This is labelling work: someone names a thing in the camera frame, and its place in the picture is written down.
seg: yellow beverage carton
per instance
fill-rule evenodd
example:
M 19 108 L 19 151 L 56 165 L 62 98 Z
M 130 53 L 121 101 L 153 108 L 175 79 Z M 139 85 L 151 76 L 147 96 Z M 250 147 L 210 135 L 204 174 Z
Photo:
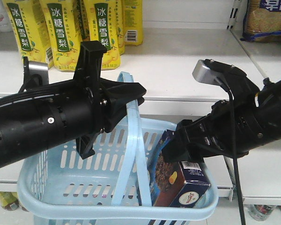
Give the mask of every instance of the yellow beverage carton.
M 117 37 L 115 0 L 84 0 L 87 10 L 90 39 L 98 40 L 107 48 L 103 55 L 102 70 L 119 67 L 120 54 Z
M 53 66 L 52 50 L 44 14 L 38 0 L 3 0 L 12 23 L 19 52 L 29 60 Z
M 116 0 L 116 20 L 117 20 L 117 36 L 118 36 L 118 50 L 120 55 L 125 52 L 124 45 L 124 26 L 123 26 L 123 13 L 122 13 L 122 0 Z
M 82 41 L 76 0 L 40 0 L 49 31 L 55 67 L 75 71 Z
M 89 23 L 83 0 L 77 0 L 77 16 L 81 38 L 83 41 L 89 41 Z
M 143 41 L 142 0 L 123 0 L 125 45 L 140 45 Z

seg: black cable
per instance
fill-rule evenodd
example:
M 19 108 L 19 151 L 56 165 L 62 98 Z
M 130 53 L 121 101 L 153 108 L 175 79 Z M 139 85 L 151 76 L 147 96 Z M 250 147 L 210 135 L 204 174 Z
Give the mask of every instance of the black cable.
M 34 78 L 37 78 L 37 79 L 38 79 L 39 85 L 40 85 L 40 86 L 43 85 L 43 79 L 42 79 L 41 75 L 39 75 L 39 74 L 34 74 L 34 75 L 32 75 L 32 76 L 30 77 L 30 79 L 24 81 L 24 83 L 23 83 L 23 85 L 20 87 L 18 93 L 24 92 L 24 90 L 25 90 L 26 87 L 27 87 L 27 84 L 28 84 L 30 81 L 32 81 Z
M 231 122 L 231 134 L 232 134 L 232 153 L 233 153 L 233 167 L 235 175 L 235 184 L 237 189 L 237 201 L 240 214 L 241 224 L 245 225 L 244 217 L 244 204 L 243 204 L 243 194 L 240 187 L 239 172 L 238 172 L 238 163 L 237 163 L 237 151 L 236 151 L 236 128 L 235 128 L 235 115 L 234 115 L 234 104 L 233 96 L 231 91 L 228 91 L 229 102 L 230 102 L 230 122 Z

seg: barcode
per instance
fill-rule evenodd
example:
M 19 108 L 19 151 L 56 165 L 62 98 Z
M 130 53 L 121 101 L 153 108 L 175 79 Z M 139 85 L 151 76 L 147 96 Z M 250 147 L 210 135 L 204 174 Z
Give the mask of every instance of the barcode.
M 127 42 L 137 42 L 137 30 L 127 30 L 125 38 Z
M 190 163 L 190 162 L 187 162 L 187 161 L 183 161 L 182 165 L 183 165 L 184 169 L 194 169 L 194 170 L 200 170 L 201 171 L 201 168 L 200 168 L 199 164 L 197 164 L 197 163 Z
M 46 50 L 46 63 L 50 63 L 50 61 L 53 59 L 52 49 L 48 48 Z

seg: blue box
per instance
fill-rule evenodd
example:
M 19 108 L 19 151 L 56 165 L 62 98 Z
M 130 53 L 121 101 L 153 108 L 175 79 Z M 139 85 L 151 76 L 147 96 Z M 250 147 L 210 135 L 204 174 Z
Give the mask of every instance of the blue box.
M 192 208 L 210 187 L 210 182 L 197 163 L 164 162 L 162 148 L 173 134 L 171 130 L 163 133 L 148 167 L 152 205 Z

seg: basket handle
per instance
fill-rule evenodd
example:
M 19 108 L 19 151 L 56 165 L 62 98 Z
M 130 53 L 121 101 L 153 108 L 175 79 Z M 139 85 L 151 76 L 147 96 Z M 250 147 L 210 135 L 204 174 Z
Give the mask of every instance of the basket handle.
M 133 77 L 130 73 L 121 72 L 118 76 L 118 81 L 133 82 Z M 137 100 L 129 102 L 126 106 L 128 119 L 127 146 L 129 146 L 129 149 L 125 151 L 125 157 L 122 164 L 122 168 L 124 169 L 121 169 L 119 173 L 111 205 L 121 204 L 123 195 L 125 194 L 126 184 L 135 161 L 141 204 L 143 206 L 152 206 L 145 146 L 141 128 L 141 117 Z

